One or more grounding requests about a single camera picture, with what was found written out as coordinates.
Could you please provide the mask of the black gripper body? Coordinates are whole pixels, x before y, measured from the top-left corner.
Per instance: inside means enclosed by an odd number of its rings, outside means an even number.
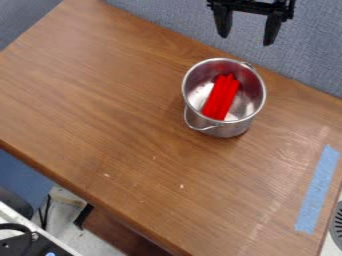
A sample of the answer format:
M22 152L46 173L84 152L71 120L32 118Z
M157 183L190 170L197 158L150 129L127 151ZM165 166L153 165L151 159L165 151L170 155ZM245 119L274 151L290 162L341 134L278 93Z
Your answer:
M279 14L281 19L287 21L294 18L297 0L207 0L211 9L223 8L229 12L243 12L269 16Z

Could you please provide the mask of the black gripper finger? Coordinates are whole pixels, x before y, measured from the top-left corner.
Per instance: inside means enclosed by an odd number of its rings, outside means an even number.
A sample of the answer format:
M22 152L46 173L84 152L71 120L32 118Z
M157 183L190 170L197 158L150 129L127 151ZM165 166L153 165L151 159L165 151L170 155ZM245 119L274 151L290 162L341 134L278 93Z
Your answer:
M218 34L222 38L226 38L233 26L233 10L227 6L214 4L213 12Z
M267 20L266 20L265 38L263 38L265 46L270 46L274 43L281 26L282 26L282 14L279 12L274 12L267 16Z

